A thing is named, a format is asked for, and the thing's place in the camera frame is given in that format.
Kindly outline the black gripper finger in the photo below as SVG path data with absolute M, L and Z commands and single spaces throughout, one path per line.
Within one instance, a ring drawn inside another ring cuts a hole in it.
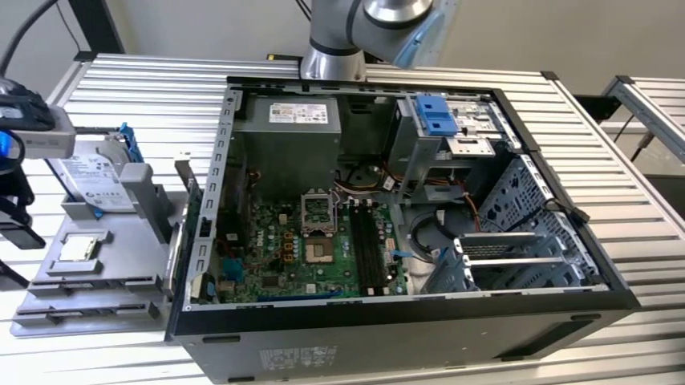
M 45 240 L 33 231 L 29 225 L 13 223 L 12 221 L 1 222 L 1 235 L 21 250 L 42 249 Z M 1 261 L 1 276 L 12 281 L 20 288 L 28 287 L 29 281 Z

